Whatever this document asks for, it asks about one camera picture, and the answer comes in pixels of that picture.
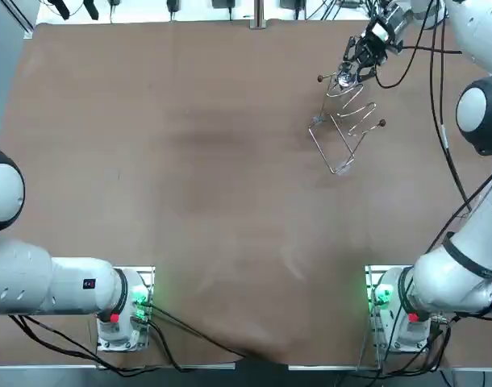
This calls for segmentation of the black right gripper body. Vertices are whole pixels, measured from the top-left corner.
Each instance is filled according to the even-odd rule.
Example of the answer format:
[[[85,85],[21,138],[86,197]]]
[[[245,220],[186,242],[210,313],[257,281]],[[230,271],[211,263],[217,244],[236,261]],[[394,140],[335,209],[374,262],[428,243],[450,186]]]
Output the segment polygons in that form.
[[[375,35],[364,35],[356,44],[356,61],[361,67],[382,66],[387,60],[386,45]]]

